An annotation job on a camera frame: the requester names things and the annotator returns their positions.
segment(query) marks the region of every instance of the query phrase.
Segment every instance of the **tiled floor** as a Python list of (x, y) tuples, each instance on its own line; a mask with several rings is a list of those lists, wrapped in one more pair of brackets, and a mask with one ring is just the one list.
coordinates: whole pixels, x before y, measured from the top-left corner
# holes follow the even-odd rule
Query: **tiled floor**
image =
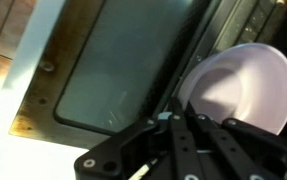
[(0, 0), (0, 88), (37, 0)]

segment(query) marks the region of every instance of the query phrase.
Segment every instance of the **glass panel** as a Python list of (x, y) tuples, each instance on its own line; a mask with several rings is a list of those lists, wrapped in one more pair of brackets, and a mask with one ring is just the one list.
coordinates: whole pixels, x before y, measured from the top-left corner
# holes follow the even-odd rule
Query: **glass panel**
[(192, 4), (106, 1), (57, 105), (57, 118), (106, 132), (137, 120)]

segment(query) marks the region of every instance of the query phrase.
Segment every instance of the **white surface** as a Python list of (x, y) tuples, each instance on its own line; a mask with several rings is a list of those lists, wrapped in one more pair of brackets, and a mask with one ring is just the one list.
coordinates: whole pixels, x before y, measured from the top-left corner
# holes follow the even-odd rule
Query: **white surface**
[(287, 121), (287, 59), (263, 44), (233, 47), (196, 66), (179, 99), (219, 123), (234, 117), (279, 134)]
[(38, 0), (0, 91), (0, 180), (75, 179), (73, 163), (87, 150), (8, 135), (65, 0)]

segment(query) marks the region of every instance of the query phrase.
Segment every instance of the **screw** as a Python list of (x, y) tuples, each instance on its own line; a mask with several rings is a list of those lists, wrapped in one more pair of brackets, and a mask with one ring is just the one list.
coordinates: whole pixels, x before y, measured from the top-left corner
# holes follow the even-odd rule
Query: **screw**
[(180, 120), (181, 118), (180, 118), (179, 115), (174, 115), (174, 116), (173, 116), (173, 119), (175, 119), (175, 120)]
[(205, 120), (206, 117), (204, 115), (198, 115), (197, 118), (201, 119), (201, 120)]
[(88, 159), (86, 161), (84, 161), (83, 166), (85, 168), (91, 168), (95, 166), (95, 160), (94, 159)]
[(39, 99), (39, 105), (46, 105), (46, 103), (47, 103), (47, 99), (45, 99), (45, 98)]
[(264, 178), (262, 178), (261, 176), (256, 175), (256, 174), (252, 174), (250, 176), (250, 180), (264, 180)]
[(229, 120), (228, 123), (231, 124), (231, 125), (236, 125), (236, 121), (234, 121), (234, 120)]
[(46, 72), (52, 72), (55, 69), (54, 65), (48, 61), (41, 62), (40, 66)]
[(184, 177), (184, 180), (199, 180), (199, 178), (194, 174), (188, 174)]
[(151, 120), (151, 119), (149, 119), (149, 120), (147, 121), (147, 123), (153, 125), (153, 124), (154, 124), (154, 121)]

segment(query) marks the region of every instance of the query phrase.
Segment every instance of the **white bowl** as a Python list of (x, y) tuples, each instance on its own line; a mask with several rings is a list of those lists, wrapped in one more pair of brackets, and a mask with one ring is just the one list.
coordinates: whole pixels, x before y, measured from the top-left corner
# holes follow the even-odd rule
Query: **white bowl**
[(184, 80), (183, 109), (221, 123), (228, 117), (279, 134), (287, 122), (287, 58), (264, 44), (244, 44), (211, 56)]

